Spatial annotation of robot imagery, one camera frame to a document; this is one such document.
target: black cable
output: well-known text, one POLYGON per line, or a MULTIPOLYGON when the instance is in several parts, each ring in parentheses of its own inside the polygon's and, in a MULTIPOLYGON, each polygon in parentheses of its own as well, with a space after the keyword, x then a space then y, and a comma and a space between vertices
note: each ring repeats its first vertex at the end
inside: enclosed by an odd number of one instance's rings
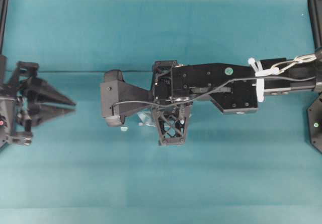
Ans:
POLYGON ((258 79, 276 79, 276 80, 286 80, 286 81, 291 81, 291 82, 305 82, 305 81, 313 80, 313 79, 315 79, 315 77, 309 77, 309 78, 304 78, 304 79, 296 79, 296 78, 290 78, 290 77, 279 77, 279 76, 234 78, 234 79, 230 79, 230 80, 225 81, 223 84, 221 84, 220 86, 216 87, 215 89, 213 89, 213 90, 211 90, 209 92, 201 94, 201 95, 199 95, 199 96, 197 96, 197 97, 195 97, 193 99, 187 100, 187 101, 171 103, 171 104, 168 104, 168 105, 158 104, 158 103, 154 103, 154 102, 147 102, 147 101, 123 101, 123 102, 114 103, 112 105, 112 107, 114 108, 117 105, 127 104, 127 103, 142 103, 142 104, 148 104, 148 105, 152 105, 152 106, 167 108, 167 107, 177 106, 178 104, 186 104, 186 103, 196 101, 196 100, 198 100, 200 98, 203 98, 205 96, 208 96, 208 95, 210 95, 212 93, 217 92, 219 89, 223 88, 224 86, 226 86, 227 84, 232 83, 232 82, 250 81, 250 80, 258 80, 258 79))

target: black plastic part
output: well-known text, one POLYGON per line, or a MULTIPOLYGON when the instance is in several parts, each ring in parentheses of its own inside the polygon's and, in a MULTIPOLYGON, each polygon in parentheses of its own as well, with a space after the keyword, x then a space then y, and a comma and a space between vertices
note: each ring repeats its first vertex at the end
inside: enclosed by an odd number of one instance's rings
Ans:
POLYGON ((322 46, 322 0, 307 0, 315 48, 322 46))
POLYGON ((322 98, 318 97, 307 109, 311 144, 322 153, 322 98))
POLYGON ((315 56, 316 56, 316 59, 318 61, 322 61, 322 47, 319 47, 315 50, 314 52, 315 56))
POLYGON ((7 10, 8 0, 0 0, 0 54, 2 54, 2 46, 4 42, 7 10))

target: black metal bar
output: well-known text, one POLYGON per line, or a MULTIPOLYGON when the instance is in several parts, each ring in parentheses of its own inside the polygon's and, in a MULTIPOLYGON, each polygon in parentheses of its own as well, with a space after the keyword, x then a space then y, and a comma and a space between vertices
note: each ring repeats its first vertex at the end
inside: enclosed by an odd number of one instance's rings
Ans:
POLYGON ((4 43, 8 1, 9 0, 0 0, 0 54, 2 54, 2 47, 4 43))
POLYGON ((307 0, 315 48, 322 46, 322 0, 307 0))

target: black metal frame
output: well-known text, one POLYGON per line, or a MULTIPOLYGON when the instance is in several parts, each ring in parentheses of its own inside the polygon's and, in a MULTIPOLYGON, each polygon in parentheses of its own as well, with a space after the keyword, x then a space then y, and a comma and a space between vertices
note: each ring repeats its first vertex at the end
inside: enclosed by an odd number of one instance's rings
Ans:
MULTIPOLYGON (((282 77, 309 80, 292 82, 285 79, 265 79, 264 95, 287 95, 295 91, 322 92, 322 67, 319 60, 318 55, 317 60, 295 65, 280 74, 282 77)), ((263 69, 269 69, 282 61, 286 59, 261 60, 261 64, 263 69)), ((176 60, 157 61, 152 67, 152 73, 151 89, 147 91, 125 83, 119 70, 106 72, 104 82, 101 83, 102 116, 108 126, 116 127, 123 125, 127 116, 149 108, 159 134, 159 145, 184 144, 193 104, 187 100, 214 91, 229 80, 255 77, 250 66, 224 63, 183 66, 176 60), (117 104, 133 100, 142 102, 117 104)), ((256 80, 231 82, 215 92, 202 95, 198 100, 211 101, 223 114, 253 113, 258 109, 255 83, 256 80)), ((315 127, 316 123, 322 126, 320 109, 322 100, 315 101, 308 110, 308 118, 311 135, 314 135, 311 142, 322 152, 322 131, 315 127)))
POLYGON ((8 2, 9 0, 0 0, 0 54, 2 54, 2 47, 4 42, 8 2))

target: small white object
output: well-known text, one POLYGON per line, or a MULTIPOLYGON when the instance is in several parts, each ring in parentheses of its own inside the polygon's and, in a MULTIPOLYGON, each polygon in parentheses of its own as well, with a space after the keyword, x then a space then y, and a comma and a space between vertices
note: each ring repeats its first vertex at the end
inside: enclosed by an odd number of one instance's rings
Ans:
POLYGON ((128 127, 120 127, 122 132, 126 132, 129 128, 128 127))
MULTIPOLYGON (((277 67, 274 67, 271 69, 263 69, 261 61, 260 60, 256 61, 254 58, 249 58, 248 64, 255 71, 256 77, 266 77, 271 74, 278 74, 279 73, 279 68, 277 68, 277 67)), ((264 88, 265 88, 265 80, 264 79, 256 80, 256 95, 257 95, 258 102, 264 101, 264 88)))

